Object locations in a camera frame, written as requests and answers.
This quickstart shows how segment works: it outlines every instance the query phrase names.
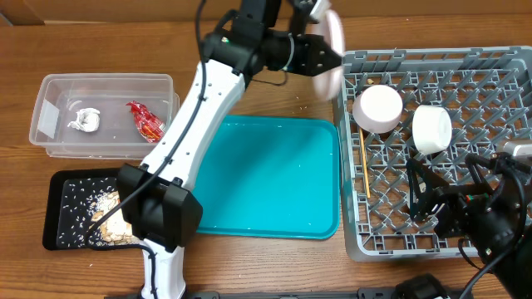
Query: black speckled tray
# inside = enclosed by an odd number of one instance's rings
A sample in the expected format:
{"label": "black speckled tray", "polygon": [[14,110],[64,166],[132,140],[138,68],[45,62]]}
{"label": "black speckled tray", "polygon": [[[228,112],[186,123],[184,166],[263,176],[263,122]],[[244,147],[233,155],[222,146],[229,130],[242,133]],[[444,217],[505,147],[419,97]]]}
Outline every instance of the black speckled tray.
{"label": "black speckled tray", "polygon": [[[88,198],[101,190],[116,190],[118,171],[119,169],[62,170],[52,176],[42,234],[44,248],[62,250],[84,247],[84,240],[80,236],[84,237],[91,225],[91,200]],[[97,243],[100,236],[96,234],[91,240]]]}

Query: crumpled white paper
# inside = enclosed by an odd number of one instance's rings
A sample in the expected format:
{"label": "crumpled white paper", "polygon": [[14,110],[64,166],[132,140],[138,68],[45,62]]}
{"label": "crumpled white paper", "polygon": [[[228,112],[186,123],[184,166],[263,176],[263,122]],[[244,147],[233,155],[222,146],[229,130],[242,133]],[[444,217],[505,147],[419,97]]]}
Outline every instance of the crumpled white paper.
{"label": "crumpled white paper", "polygon": [[94,132],[100,126],[100,111],[94,108],[80,109],[77,113],[77,119],[71,121],[68,126],[84,132]]}

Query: white cup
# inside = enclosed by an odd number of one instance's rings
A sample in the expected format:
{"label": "white cup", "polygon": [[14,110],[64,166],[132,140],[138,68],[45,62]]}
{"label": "white cup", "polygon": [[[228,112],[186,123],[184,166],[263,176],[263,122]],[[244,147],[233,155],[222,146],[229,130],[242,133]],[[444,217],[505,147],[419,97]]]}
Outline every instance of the white cup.
{"label": "white cup", "polygon": [[451,118],[441,107],[421,105],[414,113],[412,134],[420,153],[427,155],[440,152],[451,142]]}
{"label": "white cup", "polygon": [[370,133],[393,130],[402,113],[402,99],[390,86],[376,85],[366,89],[352,105],[352,116],[358,125]]}

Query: clear plastic container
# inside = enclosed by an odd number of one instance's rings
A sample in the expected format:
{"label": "clear plastic container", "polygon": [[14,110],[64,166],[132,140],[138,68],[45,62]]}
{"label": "clear plastic container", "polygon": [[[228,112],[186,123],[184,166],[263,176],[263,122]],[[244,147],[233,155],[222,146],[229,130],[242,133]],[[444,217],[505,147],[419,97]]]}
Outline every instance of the clear plastic container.
{"label": "clear plastic container", "polygon": [[[30,142],[48,155],[83,159],[142,159],[156,146],[135,126],[135,100],[146,105],[167,127],[179,109],[172,78],[163,74],[48,75],[33,109]],[[86,133],[68,127],[83,108],[100,111],[100,127]]]}

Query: plastic bin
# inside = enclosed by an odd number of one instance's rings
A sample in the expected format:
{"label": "plastic bin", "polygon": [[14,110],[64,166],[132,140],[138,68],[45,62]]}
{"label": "plastic bin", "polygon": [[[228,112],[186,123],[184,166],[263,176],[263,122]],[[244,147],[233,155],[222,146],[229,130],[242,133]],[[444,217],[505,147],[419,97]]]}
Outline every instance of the plastic bin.
{"label": "plastic bin", "polygon": [[[489,47],[349,51],[334,124],[342,151],[342,218],[346,249],[355,261],[404,257],[459,257],[457,239],[438,238],[437,218],[414,223],[406,161],[420,160],[450,184],[471,184],[468,153],[489,157],[507,139],[532,137],[532,48]],[[401,122],[389,134],[365,140],[371,197],[364,190],[360,138],[351,111],[356,96],[373,84],[388,85],[403,99]],[[451,145],[436,154],[417,152],[411,121],[419,105],[444,107],[451,117]],[[485,171],[486,179],[498,178]],[[477,255],[470,242],[465,252]]]}
{"label": "plastic bin", "polygon": [[[163,74],[61,74],[44,78],[29,139],[51,157],[142,159],[156,146],[135,127],[135,100],[170,125],[179,109],[172,78]],[[100,127],[86,133],[67,127],[82,108],[100,111]]]}

